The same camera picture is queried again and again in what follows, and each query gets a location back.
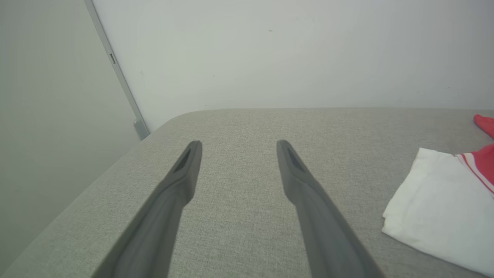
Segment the white cloth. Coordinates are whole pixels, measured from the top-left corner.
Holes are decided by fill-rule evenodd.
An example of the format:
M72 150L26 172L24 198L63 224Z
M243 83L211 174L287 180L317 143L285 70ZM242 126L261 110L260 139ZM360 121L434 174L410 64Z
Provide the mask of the white cloth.
M494 277L494 199L457 157L421 148L383 217L383 233Z

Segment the gray wall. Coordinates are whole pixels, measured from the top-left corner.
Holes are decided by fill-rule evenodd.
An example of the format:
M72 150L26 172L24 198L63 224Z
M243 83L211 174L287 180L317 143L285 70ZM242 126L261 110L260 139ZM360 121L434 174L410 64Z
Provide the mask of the gray wall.
M494 109L493 0L93 0L150 131L221 108Z
M0 274L139 142L83 0L0 1Z

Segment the red and white striped fabric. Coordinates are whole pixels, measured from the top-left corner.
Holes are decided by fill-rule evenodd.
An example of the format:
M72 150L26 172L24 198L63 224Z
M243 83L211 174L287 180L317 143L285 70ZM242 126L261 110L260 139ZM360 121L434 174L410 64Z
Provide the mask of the red and white striped fabric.
M494 139L493 118L475 115L474 121ZM494 144L485 146L479 151L459 154L457 157L494 194Z

